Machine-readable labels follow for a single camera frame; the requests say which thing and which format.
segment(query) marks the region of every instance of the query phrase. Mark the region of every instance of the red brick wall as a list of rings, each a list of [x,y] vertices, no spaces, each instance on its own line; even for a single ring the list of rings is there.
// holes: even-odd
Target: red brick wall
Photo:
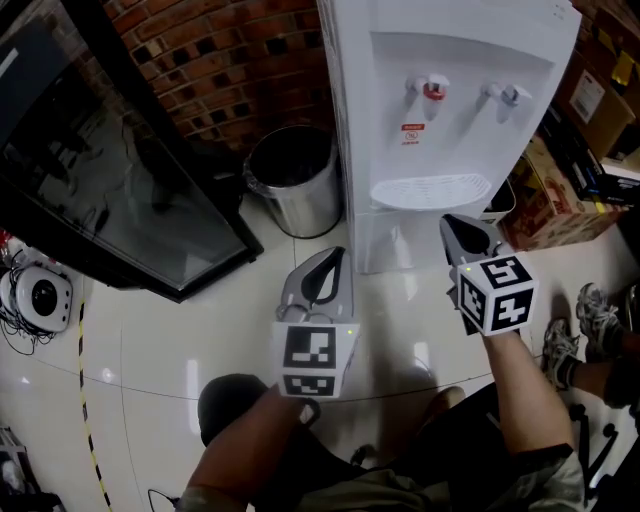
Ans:
[[[104,9],[185,137],[246,152],[287,124],[333,127],[315,0],[109,0]]]

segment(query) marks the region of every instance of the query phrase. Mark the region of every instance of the white water dispenser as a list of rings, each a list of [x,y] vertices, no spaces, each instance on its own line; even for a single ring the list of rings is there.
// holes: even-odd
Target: white water dispenser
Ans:
[[[320,0],[355,268],[446,263],[438,222],[478,217],[573,50],[568,0]]]

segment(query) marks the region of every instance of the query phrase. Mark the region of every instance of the drip tray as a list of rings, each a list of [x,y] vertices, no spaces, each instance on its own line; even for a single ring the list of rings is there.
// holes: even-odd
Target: drip tray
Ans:
[[[396,210],[448,210],[482,199],[491,184],[480,174],[456,174],[380,181],[371,199]]]

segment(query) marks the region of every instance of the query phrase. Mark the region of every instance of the white floor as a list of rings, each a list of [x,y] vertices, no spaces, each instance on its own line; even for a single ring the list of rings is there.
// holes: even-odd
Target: white floor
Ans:
[[[256,262],[177,305],[146,291],[117,291],[78,277],[72,325],[33,357],[0,342],[0,422],[26,444],[42,487],[74,511],[106,510],[91,465],[78,379],[77,318],[86,299],[85,392],[103,481],[113,510],[150,511],[147,489],[179,495],[203,446],[196,404],[220,375],[242,372],[273,382],[267,337],[288,273],[307,257],[347,245],[339,225],[300,241],[284,235],[250,201],[243,213],[265,247]],[[523,337],[534,355],[566,296],[595,281],[616,291],[640,275],[617,228],[593,242],[532,253],[542,279],[535,321]],[[464,334],[445,292],[448,269],[356,277],[362,336],[340,400],[323,406],[316,431],[347,458],[373,444],[381,457],[400,450],[437,388],[452,384],[471,394],[492,381],[478,335]],[[19,348],[20,340],[11,340]],[[611,411],[585,395],[593,427],[614,421],[621,431],[607,471],[615,471],[636,434],[626,411]],[[595,453],[604,441],[594,436]],[[156,511],[171,510],[162,498]]]

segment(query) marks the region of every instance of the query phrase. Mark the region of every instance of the sneaker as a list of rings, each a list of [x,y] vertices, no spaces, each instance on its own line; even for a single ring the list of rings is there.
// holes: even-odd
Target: sneaker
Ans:
[[[376,457],[376,455],[376,449],[370,444],[365,444],[358,448],[355,452],[353,452],[353,455],[349,460],[349,464],[351,464],[352,466],[362,467],[362,463],[365,461],[365,459]]]
[[[595,284],[582,287],[578,295],[576,316],[580,320],[580,330],[589,342],[586,357],[588,362],[614,359],[619,354],[622,326],[616,316],[618,308],[610,306],[607,297]]]
[[[542,371],[556,389],[566,390],[567,357],[577,360],[578,337],[571,337],[569,321],[566,318],[552,320],[544,333],[544,349],[542,351]]]

